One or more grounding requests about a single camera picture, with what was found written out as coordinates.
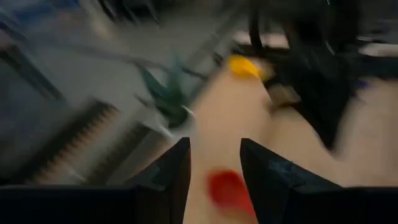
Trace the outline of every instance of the yellow toy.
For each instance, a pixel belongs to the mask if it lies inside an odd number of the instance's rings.
[[[262,81],[267,78],[260,66],[256,66],[252,61],[240,55],[232,55],[229,58],[229,67],[238,78],[259,78]]]

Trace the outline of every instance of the black object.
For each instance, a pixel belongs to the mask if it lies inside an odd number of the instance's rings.
[[[0,188],[4,223],[182,223],[190,183],[190,140],[120,187]]]
[[[289,51],[262,45],[262,9],[282,26]],[[274,64],[275,76],[264,82],[265,88],[291,86],[301,99],[291,106],[311,124],[325,147],[333,149],[340,119],[353,92],[354,71],[346,53],[359,32],[358,1],[308,0],[303,4],[297,0],[252,0],[249,27],[257,56]]]
[[[243,176],[259,223],[397,223],[397,188],[344,189],[250,139]]]

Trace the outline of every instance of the wooden table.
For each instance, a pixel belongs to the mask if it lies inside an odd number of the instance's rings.
[[[271,116],[259,80],[237,80],[224,69],[192,106],[197,128],[191,137],[192,175],[184,223],[255,223],[240,213],[220,213],[206,194],[206,175],[217,169],[242,173],[241,138],[251,138],[294,163],[344,187],[398,185],[398,90],[372,82],[349,106],[341,142],[331,154],[294,110]]]

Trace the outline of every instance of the green plant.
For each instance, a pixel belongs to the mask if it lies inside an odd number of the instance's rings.
[[[135,63],[135,65],[154,101],[154,106],[167,120],[167,127],[173,129],[181,126],[188,118],[188,111],[183,107],[187,104],[187,98],[180,86],[183,73],[180,61],[176,58],[173,68],[165,72],[166,86],[160,84],[144,66],[139,63]],[[144,105],[148,105],[141,99],[139,100]]]

